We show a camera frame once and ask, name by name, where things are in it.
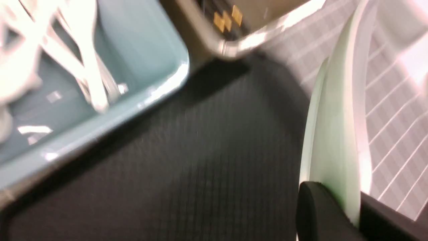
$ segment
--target tray rim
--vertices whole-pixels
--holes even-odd
[[[0,210],[72,161],[73,157],[91,148],[100,138],[160,103],[186,83],[190,71],[187,47],[163,8],[158,3],[155,5],[170,27],[169,35],[177,38],[175,69],[143,91],[115,103],[106,113],[96,114],[46,143],[0,164]]]
[[[236,60],[271,41],[301,20],[311,16],[320,10],[327,0],[309,0],[264,27],[235,41],[226,41],[215,31],[194,0],[175,1],[188,18],[193,29],[195,29],[199,39],[213,55],[224,60]]]

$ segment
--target white plastic fork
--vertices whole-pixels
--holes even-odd
[[[18,0],[9,0],[5,10],[7,24],[18,34],[24,36],[34,26],[32,18]],[[68,46],[58,37],[52,26],[48,27],[48,33],[40,45],[48,55],[76,78],[85,100],[90,103],[91,98],[87,90],[87,83],[84,80],[85,69]]]
[[[109,106],[101,79],[94,47],[94,28],[97,17],[96,0],[72,0],[59,6],[61,15],[73,33],[86,69],[86,80],[91,103],[98,112],[105,112]]]
[[[74,41],[76,41],[76,39],[74,39],[74,34],[73,34],[72,30],[70,29],[69,25],[67,24],[67,21],[64,19],[63,15],[58,13],[56,16],[56,19],[58,20],[59,24],[61,24],[63,29],[68,33],[68,35]],[[110,102],[116,102],[117,99],[121,96],[119,87],[118,87],[116,81],[114,80],[113,76],[111,75],[110,71],[105,66],[101,57],[96,53],[96,51],[95,51],[95,55],[97,58],[97,63],[98,63],[98,67],[100,70],[100,74],[101,74],[101,78],[102,78],[104,87],[106,88],[106,90],[109,94],[108,95],[109,100],[110,100]]]
[[[42,81],[35,74],[40,59],[39,43],[58,8],[58,0],[44,0],[42,12],[35,20],[34,28],[25,38],[18,39],[13,47],[4,52],[0,60],[0,103],[15,101]]]

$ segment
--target tile grout line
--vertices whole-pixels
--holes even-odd
[[[331,38],[337,36],[343,28],[344,24],[339,24],[338,26],[334,27],[332,30],[330,30],[329,32],[327,32],[326,34],[324,34],[323,36],[319,37],[319,41],[317,42],[313,42],[310,45],[307,45],[304,49],[299,50],[296,54],[291,55],[288,58],[288,64],[292,64],[296,61],[298,61],[299,59],[301,59],[303,56],[305,56],[306,54],[310,53],[312,50],[316,49],[317,47],[319,47],[321,44],[329,41]]]
[[[428,134],[422,139],[422,141],[419,143],[419,145],[415,148],[415,150],[412,152],[409,158],[407,158],[406,162],[403,164],[403,166],[398,170],[397,174],[392,178],[391,182],[388,184],[388,186],[383,190],[383,192],[378,197],[378,201],[382,198],[382,196],[386,193],[388,188],[391,186],[391,184],[395,181],[395,179],[398,177],[398,175],[401,173],[401,171],[404,169],[404,167],[407,165],[407,163],[410,161],[410,159],[413,157],[413,155],[418,151],[419,147],[424,143],[424,141],[428,138]]]
[[[382,46],[380,46],[379,48],[377,48],[375,51],[373,51],[373,53],[371,53],[369,55],[369,61],[371,61],[372,59],[374,59],[378,54],[380,54],[382,52],[382,50],[385,48],[386,43],[382,44]]]
[[[382,133],[382,131],[384,131],[389,123],[391,123],[391,121],[397,117],[397,115],[405,108],[407,107],[412,101],[416,100],[418,98],[419,94],[413,96],[412,98],[410,98],[406,103],[403,104],[403,106],[389,119],[389,121],[376,133],[376,135],[369,141],[369,145],[375,141],[375,139]]]
[[[366,117],[368,117],[371,113],[373,113],[373,111],[379,107],[384,100],[386,100],[394,91],[396,91],[402,84],[406,83],[406,81],[408,81],[410,79],[410,76],[407,76],[406,78],[404,78],[398,85],[396,85],[388,94],[386,94],[386,96],[381,99],[367,114]]]
[[[421,210],[419,210],[419,212],[418,212],[418,214],[416,215],[416,218],[415,218],[415,220],[418,220],[418,218],[419,218],[419,216],[421,215],[421,213],[422,213],[422,211],[424,210],[424,208],[426,207],[426,205],[427,205],[427,202],[428,202],[428,198],[425,200],[425,203],[424,203],[424,205],[422,205],[422,208],[421,208]]]
[[[373,53],[369,56],[369,59],[367,62],[370,62],[372,59],[374,59],[379,53],[382,52],[382,50],[384,49],[386,44],[383,44],[382,46],[380,46],[379,48],[377,48],[375,51],[373,51]],[[318,72],[319,72],[319,67],[315,68],[314,70],[312,70],[309,74],[307,74],[305,77],[303,77],[303,80],[300,82],[300,85],[305,84],[305,82],[309,81],[310,79],[312,79],[313,77],[315,77]]]
[[[395,64],[398,63],[398,59],[395,59],[384,71],[382,71],[376,78],[374,78],[367,86],[366,90],[373,86],[379,79],[381,79],[388,71],[392,70]]]
[[[412,187],[410,188],[410,190],[407,192],[406,196],[404,197],[403,201],[401,201],[400,205],[398,206],[398,208],[396,208],[396,211],[398,211],[401,206],[403,205],[403,203],[406,201],[406,198],[409,196],[410,192],[412,191],[412,189],[416,186],[416,184],[418,183],[419,179],[421,179],[421,177],[423,176],[423,174],[425,173],[426,169],[428,168],[428,164],[427,166],[424,168],[424,170],[422,171],[421,175],[419,175],[418,179],[416,179],[415,183],[413,183]]]
[[[312,21],[308,21],[307,23],[304,24],[305,27],[303,28],[298,28],[296,25],[295,28],[290,29],[289,32],[286,32],[282,38],[289,38],[292,37],[293,34],[300,32],[302,29],[306,29],[308,26],[320,21],[321,19],[324,19],[326,16],[332,14],[334,11],[338,10],[339,8],[345,6],[346,4],[349,4],[350,1],[349,0],[344,0],[344,1],[340,1],[340,4],[330,4],[324,8],[321,8],[319,10],[320,14],[319,15],[314,15],[314,18],[312,19]]]
[[[400,139],[397,140],[397,142],[389,149],[388,153],[382,158],[382,160],[379,162],[379,164],[376,165],[376,167],[373,169],[372,174],[378,169],[378,167],[382,164],[382,162],[386,159],[386,157],[391,153],[391,151],[397,146],[397,144],[401,141],[401,139],[403,139],[403,137],[407,134],[407,132],[409,132],[409,130],[413,127],[413,125],[419,121],[420,118],[422,118],[423,116],[425,116],[426,114],[428,114],[428,111],[425,111],[423,114],[421,114],[420,116],[418,116],[414,122],[409,126],[409,128],[407,128],[406,132],[404,132],[403,135],[401,135]]]

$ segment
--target white tiled floor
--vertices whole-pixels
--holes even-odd
[[[330,55],[357,3],[327,0],[323,9],[266,47],[270,55],[291,67],[308,94],[321,62]],[[403,74],[378,28],[374,28],[366,80],[371,195],[415,220],[428,200],[428,100]]]

